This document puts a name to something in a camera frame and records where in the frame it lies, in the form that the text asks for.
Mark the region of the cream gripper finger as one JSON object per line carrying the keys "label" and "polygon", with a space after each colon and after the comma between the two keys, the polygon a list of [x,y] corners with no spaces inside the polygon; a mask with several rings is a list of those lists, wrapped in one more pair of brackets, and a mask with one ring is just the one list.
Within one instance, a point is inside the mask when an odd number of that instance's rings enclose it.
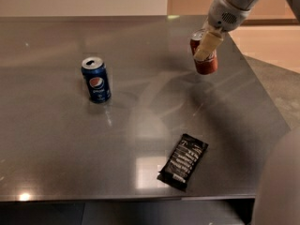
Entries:
{"label": "cream gripper finger", "polygon": [[204,61],[223,42],[224,34],[220,29],[201,29],[193,33],[193,38],[200,42],[195,49],[194,58]]}

